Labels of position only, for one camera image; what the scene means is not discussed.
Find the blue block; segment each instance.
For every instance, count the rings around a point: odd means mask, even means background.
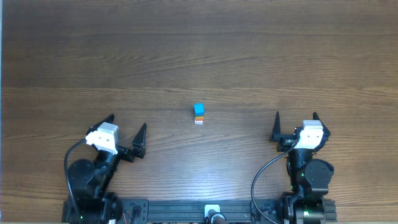
[[[203,106],[203,103],[193,105],[193,109],[195,110],[195,116],[205,115],[205,107]]]

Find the wood grain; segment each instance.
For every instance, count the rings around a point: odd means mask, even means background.
[[[291,133],[317,111],[332,136],[327,198],[340,221],[398,220],[395,1],[4,1],[1,213],[59,222],[66,150],[110,113],[147,155],[110,190],[150,200],[249,199]],[[205,103],[205,124],[192,106]],[[70,160],[94,158],[85,146]],[[289,189],[284,161],[259,198]]]

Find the stacked block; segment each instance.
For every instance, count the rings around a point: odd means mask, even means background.
[[[205,107],[203,103],[193,105],[193,109],[195,110],[195,124],[203,124],[205,120]]]

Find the wooden tabletop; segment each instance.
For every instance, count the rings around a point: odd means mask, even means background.
[[[5,0],[2,221],[59,222],[66,151],[110,113],[147,154],[109,186],[150,200],[249,199],[312,112],[332,135],[340,221],[398,220],[398,5],[386,0]],[[204,102],[203,126],[193,104]],[[71,155],[93,159],[82,146]],[[285,161],[257,198],[289,191]]]

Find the small blue object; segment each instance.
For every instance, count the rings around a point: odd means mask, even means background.
[[[195,110],[195,116],[205,115],[205,107],[203,106],[203,103],[193,105],[193,109]]]

